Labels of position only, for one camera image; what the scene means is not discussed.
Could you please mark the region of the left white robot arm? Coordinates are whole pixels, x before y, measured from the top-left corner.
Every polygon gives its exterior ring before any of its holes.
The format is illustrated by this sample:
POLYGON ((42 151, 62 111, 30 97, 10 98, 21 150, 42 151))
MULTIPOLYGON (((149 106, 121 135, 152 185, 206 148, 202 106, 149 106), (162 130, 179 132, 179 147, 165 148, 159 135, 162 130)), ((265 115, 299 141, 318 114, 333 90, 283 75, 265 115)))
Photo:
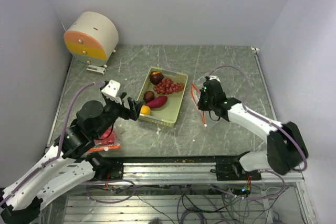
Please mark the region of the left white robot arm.
POLYGON ((1 217, 5 223, 30 223, 60 195, 83 182, 106 177, 108 167, 98 153, 89 154, 72 170, 56 175, 93 148, 118 118, 134 121, 139 118, 142 102, 132 98, 121 103, 104 100, 105 104, 96 100, 86 102, 37 164, 12 185, 1 189, 1 217))

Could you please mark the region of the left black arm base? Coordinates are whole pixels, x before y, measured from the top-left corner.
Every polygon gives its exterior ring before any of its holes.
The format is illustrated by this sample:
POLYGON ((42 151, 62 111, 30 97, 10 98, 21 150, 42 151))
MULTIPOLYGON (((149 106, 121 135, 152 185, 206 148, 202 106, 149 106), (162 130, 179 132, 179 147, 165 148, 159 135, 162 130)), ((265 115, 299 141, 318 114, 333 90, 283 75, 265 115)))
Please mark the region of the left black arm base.
POLYGON ((119 161, 110 161, 99 153, 90 153, 86 158, 94 171, 93 180, 118 180, 123 176, 123 165, 119 161))

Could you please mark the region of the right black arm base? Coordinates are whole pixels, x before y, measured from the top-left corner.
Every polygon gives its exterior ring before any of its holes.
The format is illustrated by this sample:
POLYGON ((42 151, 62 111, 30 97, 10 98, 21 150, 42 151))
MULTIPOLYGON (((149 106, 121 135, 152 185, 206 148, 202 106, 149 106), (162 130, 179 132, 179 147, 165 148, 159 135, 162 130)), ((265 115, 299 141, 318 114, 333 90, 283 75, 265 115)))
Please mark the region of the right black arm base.
POLYGON ((216 175, 218 181, 261 180, 261 174, 259 172, 256 170, 247 172, 239 163, 240 158, 248 153, 249 151, 239 154, 238 156, 216 156, 216 158, 219 158, 219 161, 216 162, 215 168, 211 169, 210 172, 216 175))

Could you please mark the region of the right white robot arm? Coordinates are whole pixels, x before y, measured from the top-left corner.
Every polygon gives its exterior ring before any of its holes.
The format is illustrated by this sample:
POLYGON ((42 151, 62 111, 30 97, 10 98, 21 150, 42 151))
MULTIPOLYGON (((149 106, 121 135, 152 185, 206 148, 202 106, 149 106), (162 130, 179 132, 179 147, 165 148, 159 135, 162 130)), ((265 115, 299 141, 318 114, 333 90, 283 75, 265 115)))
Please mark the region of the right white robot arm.
POLYGON ((299 171, 308 166, 309 156, 297 125, 291 121, 281 123, 246 107, 236 98, 228 98, 219 79, 207 76, 200 89, 197 108, 210 116, 236 123, 262 139, 267 149, 259 152, 244 152, 236 156, 231 167, 236 179, 244 179, 250 172, 271 170, 279 175, 299 171))

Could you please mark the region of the pink dragon fruit toy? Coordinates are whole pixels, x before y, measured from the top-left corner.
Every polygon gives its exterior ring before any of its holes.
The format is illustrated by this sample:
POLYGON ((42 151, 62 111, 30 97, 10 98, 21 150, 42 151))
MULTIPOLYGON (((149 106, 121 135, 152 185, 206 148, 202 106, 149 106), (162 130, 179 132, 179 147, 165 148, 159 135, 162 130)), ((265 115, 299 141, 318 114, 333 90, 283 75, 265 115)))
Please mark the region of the pink dragon fruit toy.
POLYGON ((113 131, 112 127, 109 127, 105 133, 98 139, 96 142, 98 144, 109 145, 115 142, 115 132, 113 131))

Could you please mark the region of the clear orange zip bag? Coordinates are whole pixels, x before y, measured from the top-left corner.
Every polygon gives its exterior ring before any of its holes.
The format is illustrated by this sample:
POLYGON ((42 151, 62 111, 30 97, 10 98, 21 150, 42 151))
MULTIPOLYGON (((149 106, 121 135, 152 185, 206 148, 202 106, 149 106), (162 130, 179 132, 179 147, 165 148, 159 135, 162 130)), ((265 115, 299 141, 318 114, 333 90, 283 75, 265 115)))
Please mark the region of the clear orange zip bag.
POLYGON ((121 148, 118 136, 112 126, 109 127, 99 139, 94 140, 94 143, 94 147, 92 147, 88 153, 107 152, 121 148))

